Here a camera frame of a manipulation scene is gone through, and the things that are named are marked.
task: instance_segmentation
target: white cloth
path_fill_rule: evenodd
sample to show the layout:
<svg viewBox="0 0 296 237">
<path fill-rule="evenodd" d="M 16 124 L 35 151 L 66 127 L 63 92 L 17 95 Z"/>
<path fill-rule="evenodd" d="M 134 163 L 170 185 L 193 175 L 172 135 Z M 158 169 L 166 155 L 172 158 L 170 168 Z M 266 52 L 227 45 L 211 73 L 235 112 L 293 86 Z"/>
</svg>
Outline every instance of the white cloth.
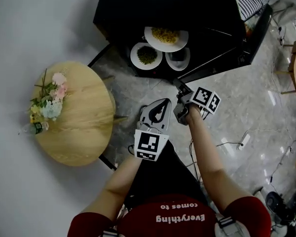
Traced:
<svg viewBox="0 0 296 237">
<path fill-rule="evenodd" d="M 240 16 L 242 20 L 247 20 L 260 10 L 268 0 L 236 0 L 238 3 Z"/>
<path fill-rule="evenodd" d="M 296 18 L 296 0 L 278 0 L 271 7 L 272 17 L 278 26 L 285 26 Z"/>
</svg>

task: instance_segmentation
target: white wall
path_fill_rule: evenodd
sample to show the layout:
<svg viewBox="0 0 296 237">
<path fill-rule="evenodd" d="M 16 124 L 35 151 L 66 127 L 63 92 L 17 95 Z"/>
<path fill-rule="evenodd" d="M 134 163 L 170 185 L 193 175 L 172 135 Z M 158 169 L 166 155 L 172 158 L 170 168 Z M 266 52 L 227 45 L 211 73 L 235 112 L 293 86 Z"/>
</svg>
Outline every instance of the white wall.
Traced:
<svg viewBox="0 0 296 237">
<path fill-rule="evenodd" d="M 61 165 L 20 137 L 33 83 L 52 63 L 88 64 L 107 42 L 98 0 L 0 0 L 0 237 L 61 237 L 111 174 Z"/>
</svg>

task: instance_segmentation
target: dark food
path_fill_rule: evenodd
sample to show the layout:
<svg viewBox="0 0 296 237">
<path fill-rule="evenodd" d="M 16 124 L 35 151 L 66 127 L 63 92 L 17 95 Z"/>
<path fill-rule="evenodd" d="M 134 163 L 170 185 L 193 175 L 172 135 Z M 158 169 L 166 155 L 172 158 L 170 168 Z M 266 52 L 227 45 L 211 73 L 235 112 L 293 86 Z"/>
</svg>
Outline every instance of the dark food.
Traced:
<svg viewBox="0 0 296 237">
<path fill-rule="evenodd" d="M 157 58 L 157 52 L 152 47 L 143 46 L 138 49 L 137 56 L 142 63 L 147 65 L 155 61 Z"/>
<path fill-rule="evenodd" d="M 183 48 L 177 52 L 170 53 L 169 56 L 170 56 L 170 60 L 172 61 L 184 61 L 186 57 L 185 49 Z"/>
</svg>

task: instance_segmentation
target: white plate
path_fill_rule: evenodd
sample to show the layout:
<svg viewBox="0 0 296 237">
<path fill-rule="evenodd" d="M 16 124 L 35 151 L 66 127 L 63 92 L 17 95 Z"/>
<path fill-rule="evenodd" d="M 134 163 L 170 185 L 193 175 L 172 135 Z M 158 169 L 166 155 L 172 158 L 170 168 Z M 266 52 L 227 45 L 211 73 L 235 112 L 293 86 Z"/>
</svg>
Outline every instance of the white plate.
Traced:
<svg viewBox="0 0 296 237">
<path fill-rule="evenodd" d="M 144 64 L 142 63 L 138 56 L 137 56 L 137 51 L 138 49 L 142 48 L 143 46 L 149 46 L 152 47 L 151 45 L 149 45 L 148 43 L 137 43 L 136 45 L 133 46 L 132 50 L 130 51 L 130 60 L 132 61 L 132 63 L 139 69 L 142 70 L 150 70 L 150 69 L 154 69 L 155 67 L 157 67 L 161 61 L 162 61 L 162 52 L 160 52 L 159 50 L 156 50 L 157 52 L 157 58 L 155 59 L 154 62 L 150 63 L 150 64 Z"/>
<path fill-rule="evenodd" d="M 166 53 L 172 53 L 179 51 L 183 47 L 185 47 L 188 41 L 188 32 L 187 31 L 180 31 L 180 36 L 177 42 L 170 44 L 170 43 L 163 43 L 160 40 L 156 39 L 152 35 L 151 27 L 145 27 L 145 38 L 147 42 L 155 49 L 160 50 Z"/>
<path fill-rule="evenodd" d="M 169 53 L 166 53 L 167 63 L 175 71 L 182 71 L 182 70 L 186 69 L 186 67 L 189 64 L 189 61 L 191 59 L 191 53 L 189 51 L 189 48 L 186 47 L 184 49 L 185 49 L 185 60 L 183 60 L 183 61 L 173 61 L 170 59 Z"/>
</svg>

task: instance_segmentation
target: white flower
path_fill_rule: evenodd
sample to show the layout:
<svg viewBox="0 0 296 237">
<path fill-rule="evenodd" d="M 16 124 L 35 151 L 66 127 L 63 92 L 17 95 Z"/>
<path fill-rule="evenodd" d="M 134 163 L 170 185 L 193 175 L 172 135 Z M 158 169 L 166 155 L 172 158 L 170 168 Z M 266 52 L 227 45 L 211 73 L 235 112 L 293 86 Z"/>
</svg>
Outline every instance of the white flower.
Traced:
<svg viewBox="0 0 296 237">
<path fill-rule="evenodd" d="M 62 107 L 63 107 L 62 101 L 54 100 L 51 102 L 49 100 L 46 100 L 46 106 L 41 108 L 40 113 L 45 118 L 55 120 L 56 117 L 60 115 Z"/>
</svg>

